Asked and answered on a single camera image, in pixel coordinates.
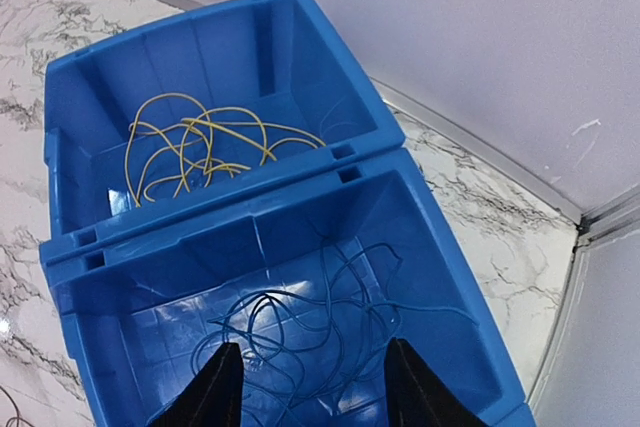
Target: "stacked bins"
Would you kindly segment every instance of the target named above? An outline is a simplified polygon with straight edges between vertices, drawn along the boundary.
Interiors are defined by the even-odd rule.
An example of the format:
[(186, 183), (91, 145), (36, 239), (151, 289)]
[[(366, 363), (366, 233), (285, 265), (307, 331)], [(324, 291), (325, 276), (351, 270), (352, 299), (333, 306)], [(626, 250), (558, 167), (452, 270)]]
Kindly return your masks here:
[[(327, 146), (290, 149), (237, 178), (132, 208), (123, 175), (129, 123), (163, 92), (240, 105)], [(166, 101), (155, 120), (174, 123), (184, 108)], [(234, 299), (300, 285), (316, 298), (322, 275), (335, 275), (350, 254), (359, 295), (375, 299), (381, 319), (468, 408), (489, 425), (534, 425), (473, 275), (400, 149), (401, 131), (313, 0), (235, 0), (98, 43), (50, 65), (45, 110), (53, 239), (41, 262), (99, 426), (145, 425), (170, 402), (193, 377), (194, 348), (216, 327), (207, 320)], [(259, 155), (245, 147), (220, 146), (255, 165)], [(344, 278), (332, 292), (348, 299), (354, 285)], [(422, 310), (400, 314), (391, 301)], [(343, 336), (355, 336), (349, 326), (359, 314), (346, 305), (335, 318)], [(322, 316), (304, 302), (288, 309), (285, 330), (293, 315)], [(326, 375), (340, 345), (328, 341), (306, 359), (306, 381)], [(344, 365), (356, 362), (348, 348), (341, 355)], [(283, 362), (292, 372), (298, 365)], [(253, 375), (285, 388), (268, 370)], [(296, 417), (384, 425), (384, 387), (373, 374), (340, 399), (307, 399), (293, 417), (268, 396), (254, 394), (247, 408), (264, 425), (296, 425)], [(243, 415), (243, 425), (260, 425), (254, 420)]]

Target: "blue plastic bin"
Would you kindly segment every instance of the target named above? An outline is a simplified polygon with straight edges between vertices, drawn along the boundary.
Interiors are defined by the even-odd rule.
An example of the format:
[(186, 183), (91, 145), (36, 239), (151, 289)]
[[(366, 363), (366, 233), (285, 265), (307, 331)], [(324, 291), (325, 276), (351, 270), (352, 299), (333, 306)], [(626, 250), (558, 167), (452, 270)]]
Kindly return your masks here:
[[(265, 122), (309, 131), (327, 143), (319, 150), (289, 143), (277, 151), (279, 162), (235, 179), (217, 176), (214, 183), (228, 184), (226, 192), (309, 177), (391, 150), (404, 139), (313, 0), (233, 0), (176, 15), (49, 64), (45, 161), (53, 238), (132, 208), (123, 167), (128, 127), (144, 101), (168, 92), (189, 94), (207, 108), (245, 107)], [(168, 126), (199, 113), (172, 98), (150, 108), (146, 120)], [(247, 120), (223, 115), (225, 121)], [(275, 141), (290, 134), (273, 130), (269, 136)], [(162, 146), (157, 137), (136, 140), (131, 171), (139, 173)], [(261, 154), (220, 135), (214, 157), (256, 167)], [(154, 166), (156, 178), (178, 173), (174, 160)], [(191, 187), (200, 183), (195, 179)], [(158, 187), (155, 195), (162, 199), (174, 189)]]
[[(407, 338), (469, 409), (489, 425), (535, 425), (478, 285), (404, 149), (181, 221), (151, 221), (148, 232), (47, 266), (67, 349), (100, 427), (143, 426), (170, 402), (193, 376), (196, 344), (219, 328), (207, 320), (240, 296), (277, 288), (322, 297), (323, 269), (340, 268), (338, 249), (347, 257), (366, 250), (352, 266), (373, 302), (441, 309), (402, 310), (401, 319), (390, 310), (382, 315), (388, 325), (398, 322), (396, 336)], [(345, 280), (339, 287), (335, 296), (348, 299), (356, 284)], [(324, 308), (288, 302), (291, 315), (306, 322), (326, 316)], [(357, 313), (348, 305), (336, 309), (348, 364), (360, 335)], [(295, 336), (291, 317), (283, 325)], [(268, 322), (260, 332), (276, 335)], [(205, 360), (218, 344), (203, 352)], [(337, 355), (335, 342), (307, 355), (305, 379), (321, 382)], [(282, 387), (282, 378), (263, 365), (245, 359), (245, 366), (251, 378)], [(280, 367), (291, 375), (299, 368)], [(381, 365), (376, 368), (336, 405), (307, 400), (294, 414), (309, 426), (386, 425)], [(264, 425), (282, 415), (278, 402), (248, 394), (243, 404)], [(259, 424), (243, 414), (243, 425)], [(287, 414), (282, 425), (296, 424)]]

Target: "white marble surface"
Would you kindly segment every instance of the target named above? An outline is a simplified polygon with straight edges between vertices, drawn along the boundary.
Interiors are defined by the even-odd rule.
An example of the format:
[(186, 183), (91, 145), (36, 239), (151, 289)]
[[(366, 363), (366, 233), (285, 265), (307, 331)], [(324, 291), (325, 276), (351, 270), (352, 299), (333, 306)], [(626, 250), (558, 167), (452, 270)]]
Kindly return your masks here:
[[(0, 0), (0, 385), (34, 425), (89, 426), (38, 264), (49, 237), (43, 147), (48, 61), (176, 13), (155, 0)], [(576, 231), (482, 161), (403, 114), (407, 147), (482, 286), (525, 390), (562, 296)], [(0, 424), (13, 415), (0, 397)]]

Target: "yellow wire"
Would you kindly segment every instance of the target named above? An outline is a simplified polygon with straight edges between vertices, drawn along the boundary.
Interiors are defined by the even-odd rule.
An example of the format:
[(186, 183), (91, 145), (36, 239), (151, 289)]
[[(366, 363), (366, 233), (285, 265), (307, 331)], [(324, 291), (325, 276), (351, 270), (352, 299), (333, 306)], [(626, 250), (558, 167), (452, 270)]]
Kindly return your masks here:
[[(140, 207), (141, 204), (140, 204), (140, 200), (138, 198), (136, 198), (135, 192), (133, 191), (133, 185), (131, 183), (131, 176), (129, 174), (129, 156), (131, 155), (131, 145), (133, 144), (133, 141), (135, 139), (137, 127), (138, 127), (138, 124), (140, 123), (140, 116), (142, 115), (142, 112), (144, 112), (144, 110), (147, 107), (149, 107), (151, 104), (153, 104), (154, 102), (156, 102), (158, 100), (170, 98), (170, 97), (182, 98), (182, 99), (188, 100), (190, 102), (193, 102), (203, 112), (206, 112), (206, 110), (207, 110), (204, 107), (204, 105), (202, 105), (198, 100), (194, 99), (190, 95), (182, 94), (180, 92), (169, 92), (169, 93), (165, 93), (165, 94), (156, 95), (155, 97), (151, 97), (150, 99), (145, 101), (140, 106), (140, 108), (138, 109), (138, 112), (136, 112), (136, 116), (135, 116), (135, 118), (134, 118), (134, 120), (132, 122), (131, 135), (129, 137), (129, 142), (127, 143), (127, 149), (125, 151), (125, 158), (124, 158), (124, 170), (125, 170), (125, 178), (126, 178), (126, 182), (127, 182), (127, 187), (129, 188), (129, 192), (133, 196), (137, 207)], [(207, 120), (211, 120), (211, 118), (208, 116), (208, 114), (205, 114), (205, 115), (207, 117)], [(213, 128), (209, 128), (209, 138), (213, 139)], [(183, 182), (186, 184), (186, 179), (184, 178), (184, 165), (183, 165), (183, 162), (181, 162), (180, 166), (181, 166), (181, 168), (180, 168), (181, 173), (183, 174)]]
[[(204, 162), (204, 160), (205, 159), (199, 160), (197, 162), (197, 164)], [(247, 167), (245, 165), (240, 165), (240, 166), (241, 167), (245, 167), (246, 170), (249, 170), (249, 167)], [(193, 169), (196, 169), (196, 168), (202, 168), (202, 167), (200, 167), (200, 166), (191, 166), (191, 167), (189, 167), (189, 169), (187, 169), (187, 171), (186, 171), (187, 177), (189, 176), (189, 174), (191, 174)], [(207, 173), (208, 173), (209, 176), (211, 176), (211, 174), (213, 174), (213, 172), (217, 171), (217, 170), (226, 170), (227, 172), (229, 172), (231, 174), (231, 178), (233, 178), (233, 174), (234, 173), (235, 174), (239, 174), (240, 173), (240, 171), (237, 170), (237, 169), (229, 168), (229, 164), (226, 164), (224, 162), (222, 162), (221, 165), (218, 165), (216, 167), (211, 168)], [(151, 189), (152, 187), (154, 187), (154, 186), (156, 186), (158, 184), (162, 184), (162, 183), (165, 183), (165, 182), (170, 182), (172, 180), (182, 180), (182, 175), (181, 174), (169, 175), (167, 177), (163, 177), (162, 179), (157, 179), (157, 180), (154, 180), (153, 182), (149, 182), (149, 184), (142, 191), (142, 196), (146, 200), (148, 200), (149, 202), (155, 202), (155, 199), (152, 198), (149, 195), (149, 189)], [(180, 189), (182, 188), (182, 185), (183, 185), (182, 182), (180, 182), (180, 184), (176, 188), (176, 191), (173, 194), (173, 198), (176, 198), (178, 196), (178, 194), (180, 193)]]
[[(143, 113), (143, 111), (152, 103), (161, 100), (161, 99), (166, 99), (169, 97), (178, 97), (178, 98), (182, 98), (185, 100), (188, 100), (194, 104), (196, 104), (196, 106), (198, 106), (198, 108), (202, 111), (201, 114), (198, 115), (198, 117), (183, 117), (182, 119), (180, 119), (180, 122), (170, 125), (168, 127), (165, 127), (163, 129), (159, 129), (158, 127), (154, 126), (153, 124), (150, 124), (148, 122), (144, 122), (142, 120), (140, 120), (140, 117)], [(211, 120), (211, 116), (217, 113), (221, 113), (221, 112), (240, 112), (243, 114), (246, 114), (248, 116), (250, 116), (254, 122), (240, 122), (240, 121), (221, 121), (221, 122), (214, 122), (213, 120)], [(260, 132), (262, 134), (262, 145), (260, 145), (258, 142), (254, 141), (253, 139), (242, 135), (232, 129), (229, 129), (227, 127), (242, 127), (242, 126), (247, 126), (247, 127), (259, 127), (260, 128)], [(207, 135), (205, 135), (199, 127), (206, 127), (209, 130), (209, 136), (207, 137)], [(146, 128), (148, 129), (147, 131), (143, 131), (140, 128)], [(269, 146), (269, 142), (268, 142), (268, 137), (267, 137), (267, 128), (275, 128), (275, 129), (280, 129), (280, 130), (285, 130), (285, 131), (289, 131), (289, 132), (294, 132), (296, 134), (299, 135), (303, 135), (308, 137), (308, 139), (312, 139), (314, 142), (312, 142), (311, 140), (305, 139), (305, 138), (298, 138), (298, 137), (287, 137), (284, 139), (280, 139), (277, 142), (274, 142), (271, 146)], [(171, 142), (171, 140), (168, 138), (168, 136), (166, 135), (168, 132), (171, 132), (173, 130), (177, 130), (177, 129), (184, 129), (184, 133), (182, 135), (182, 140), (180, 141), (179, 144), (173, 144), (173, 142)], [(193, 170), (195, 169), (199, 169), (202, 170), (203, 175), (207, 176), (207, 180), (204, 184), (204, 187), (208, 187), (211, 183), (212, 177), (213, 177), (213, 173), (216, 171), (226, 171), (229, 173), (230, 177), (233, 178), (234, 174), (240, 174), (242, 171), (247, 171), (247, 170), (251, 170), (251, 168), (247, 165), (244, 164), (239, 164), (239, 163), (233, 163), (233, 162), (224, 162), (220, 159), (216, 159), (213, 157), (213, 144), (214, 144), (214, 132), (215, 131), (220, 131), (223, 133), (226, 133), (228, 135), (231, 135), (239, 140), (242, 140), (243, 142), (248, 143), (249, 145), (259, 149), (262, 152), (262, 159), (260, 160), (260, 164), (259, 165), (264, 165), (266, 160), (268, 158), (277, 161), (276, 156), (273, 154), (273, 151), (288, 142), (298, 142), (298, 143), (302, 143), (305, 145), (308, 145), (314, 149), (318, 148), (318, 145), (325, 147), (326, 143), (320, 139), (319, 137), (311, 134), (310, 132), (306, 132), (302, 129), (298, 129), (296, 127), (290, 127), (287, 125), (282, 125), (282, 124), (276, 124), (276, 123), (271, 123), (271, 122), (262, 122), (262, 120), (260, 119), (260, 117), (258, 117), (254, 112), (252, 112), (249, 109), (246, 109), (244, 107), (234, 107), (234, 106), (230, 106), (230, 107), (218, 107), (215, 109), (209, 109), (207, 110), (204, 105), (199, 102), (197, 99), (191, 97), (188, 94), (182, 94), (179, 92), (170, 92), (170, 93), (166, 93), (166, 94), (160, 94), (157, 95), (155, 97), (152, 97), (150, 99), (148, 99), (146, 102), (144, 102), (140, 108), (138, 109), (136, 116), (134, 118), (134, 121), (131, 123), (131, 125), (129, 126), (129, 130), (131, 132), (130, 137), (129, 137), (129, 141), (127, 143), (127, 148), (125, 151), (125, 159), (124, 159), (124, 164), (125, 164), (125, 177), (126, 177), (126, 182), (127, 182), (127, 187), (129, 188), (129, 192), (131, 193), (131, 195), (134, 198), (134, 201), (136, 203), (137, 207), (141, 206), (140, 203), (140, 197), (142, 195), (142, 197), (144, 197), (147, 201), (149, 202), (155, 202), (155, 199), (153, 199), (151, 197), (151, 195), (149, 194), (149, 190), (151, 188), (153, 188), (156, 185), (165, 183), (165, 182), (170, 182), (170, 181), (174, 181), (174, 180), (179, 180), (179, 184), (173, 194), (173, 197), (177, 197), (178, 194), (180, 193), (180, 191), (182, 190), (182, 187), (184, 186), (185, 189), (188, 192), (191, 192), (191, 189), (189, 188), (189, 183), (188, 183), (188, 177), (189, 175), (193, 172)], [(192, 141), (187, 141), (189, 134), (195, 134), (197, 135), (198, 139), (192, 140)], [(138, 182), (138, 188), (134, 191), (133, 190), (133, 184), (131, 182), (131, 177), (130, 177), (130, 173), (129, 173), (129, 163), (130, 163), (130, 156), (131, 156), (131, 148), (132, 148), (132, 144), (135, 140), (135, 136), (136, 135), (140, 135), (140, 136), (154, 136), (157, 135), (159, 137), (162, 138), (162, 140), (165, 142), (166, 146), (162, 147), (160, 149), (158, 149), (156, 152), (154, 152), (149, 159), (147, 159), (143, 169), (142, 169), (142, 173), (140, 176), (140, 180)], [(190, 160), (189, 158), (187, 158), (185, 156), (185, 148), (189, 147), (191, 145), (195, 145), (199, 142), (204, 142), (205, 146), (206, 146), (206, 157), (204, 159), (200, 159), (196, 162)], [(176, 156), (178, 157), (179, 163), (180, 163), (180, 174), (176, 174), (176, 175), (170, 175), (161, 179), (157, 179), (154, 180), (152, 182), (150, 182), (148, 185), (144, 186), (144, 182), (145, 179), (147, 177), (148, 174), (148, 170), (151, 166), (151, 164), (163, 153), (165, 152), (173, 152), (174, 154), (176, 154)]]
[(198, 124), (198, 125), (204, 125), (207, 127), (213, 127), (216, 130), (220, 130), (222, 132), (224, 132), (225, 134), (229, 134), (237, 139), (243, 140), (244, 142), (253, 145), (255, 148), (260, 149), (265, 155), (263, 156), (263, 158), (266, 158), (267, 156), (271, 158), (271, 160), (278, 160), (276, 158), (275, 155), (273, 155), (271, 152), (269, 152), (269, 149), (265, 146), (260, 145), (259, 143), (257, 143), (255, 140), (250, 139), (247, 136), (244, 136), (242, 134), (237, 133), (234, 130), (231, 129), (227, 129), (224, 125), (220, 125), (216, 122), (208, 122), (206, 120), (200, 120), (197, 118), (192, 118), (192, 117), (184, 117), (182, 119), (183, 122), (189, 122), (191, 124)]
[(310, 140), (300, 139), (298, 137), (287, 137), (285, 139), (280, 139), (277, 142), (274, 142), (273, 145), (271, 147), (269, 147), (269, 152), (273, 152), (273, 149), (275, 149), (276, 147), (279, 147), (282, 144), (286, 144), (287, 142), (299, 142), (301, 144), (310, 145), (314, 149), (318, 148), (318, 146), (316, 144), (314, 144), (313, 142), (311, 142)]
[[(252, 125), (256, 125), (255, 122), (226, 122), (226, 121), (218, 122), (218, 124), (228, 125), (228, 126), (238, 126), (238, 127), (242, 127), (242, 126), (250, 127)], [(289, 132), (295, 132), (296, 134), (300, 134), (300, 135), (306, 135), (311, 140), (316, 141), (321, 147), (327, 146), (327, 144), (324, 143), (324, 141), (321, 138), (316, 137), (315, 135), (313, 135), (310, 132), (307, 132), (306, 130), (298, 129), (296, 127), (290, 127), (288, 125), (274, 124), (272, 122), (262, 122), (262, 125), (264, 125), (265, 127), (270, 127), (274, 129), (288, 130)]]

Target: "blue wire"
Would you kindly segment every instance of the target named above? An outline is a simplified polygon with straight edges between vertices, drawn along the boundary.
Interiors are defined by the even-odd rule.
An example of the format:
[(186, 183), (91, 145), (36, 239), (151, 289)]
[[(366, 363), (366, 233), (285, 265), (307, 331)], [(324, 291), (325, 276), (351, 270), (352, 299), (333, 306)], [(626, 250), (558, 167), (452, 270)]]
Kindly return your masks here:
[[(261, 364), (270, 368), (276, 375), (282, 376), (290, 384), (290, 389), (286, 387), (275, 390), (271, 386), (262, 385), (252, 380), (251, 373), (245, 372), (245, 397), (243, 399), (250, 400), (250, 391), (256, 390), (262, 392), (279, 403), (283, 409), (280, 412), (275, 425), (280, 425), (286, 416), (289, 416), (297, 424), (303, 423), (296, 417), (293, 410), (309, 401), (323, 399), (332, 399), (332, 414), (337, 415), (340, 412), (340, 401), (346, 394), (351, 385), (359, 382), (366, 382), (380, 377), (383, 373), (383, 360), (386, 345), (389, 340), (396, 336), (402, 328), (402, 311), (413, 311), (419, 313), (434, 314), (455, 314), (460, 316), (474, 326), (477, 321), (462, 309), (450, 306), (423, 306), (411, 305), (403, 302), (392, 300), (389, 294), (391, 284), (400, 271), (403, 259), (386, 243), (372, 244), (361, 249), (355, 255), (347, 257), (338, 245), (333, 246), (337, 252), (337, 258), (341, 261), (341, 265), (332, 274), (329, 275), (327, 267), (326, 249), (321, 248), (321, 275), (324, 284), (324, 295), (321, 298), (310, 298), (304, 295), (296, 294), (282, 289), (260, 289), (239, 297), (223, 315), (209, 319), (207, 322), (216, 325), (220, 330), (214, 331), (204, 336), (195, 346), (191, 354), (191, 369), (195, 373), (200, 369), (200, 357), (202, 352), (216, 338), (221, 341), (229, 341), (232, 335), (238, 336), (248, 344), (248, 353), (253, 354), (260, 360)], [(384, 286), (379, 292), (384, 300), (374, 301), (371, 292), (365, 285), (362, 277), (354, 263), (374, 249), (387, 249), (395, 259), (394, 265), (384, 271), (389, 273)], [(342, 280), (355, 280), (355, 291), (349, 295), (336, 297), (335, 288)], [(296, 314), (293, 309), (283, 302), (284, 299), (302, 302), (313, 306), (314, 308), (322, 307), (324, 310), (323, 321), (321, 325), (310, 325), (299, 318), (300, 314)], [(343, 330), (340, 328), (336, 308), (340, 307), (340, 315), (346, 318), (345, 308), (356, 309), (359, 327), (357, 335), (349, 336), (349, 344), (345, 342)], [(382, 314), (385, 309), (391, 310), (391, 322)], [(243, 312), (249, 312), (246, 328), (234, 327), (231, 325), (233, 318)], [(269, 315), (274, 320), (273, 324), (277, 330), (275, 337), (270, 338), (264, 334), (255, 332), (255, 329), (263, 329), (260, 325), (262, 316)], [(285, 329), (288, 321), (291, 321), (290, 327)], [(292, 333), (288, 333), (291, 329), (295, 329), (296, 341), (299, 341), (305, 332), (314, 334), (314, 337), (320, 335), (319, 340), (314, 340), (310, 345), (291, 346), (287, 345), (291, 341)], [(300, 357), (301, 354), (317, 353), (314, 362), (320, 365), (331, 365), (327, 375), (323, 376), (323, 380), (319, 385), (314, 387), (307, 385), (309, 381), (307, 367)], [(337, 354), (335, 359), (333, 356), (327, 357), (327, 353)], [(292, 359), (298, 366), (298, 369), (291, 369), (291, 363), (286, 359)], [(251, 417), (259, 427), (264, 427), (263, 423), (258, 419), (255, 411), (248, 410), (243, 406), (242, 411)]]

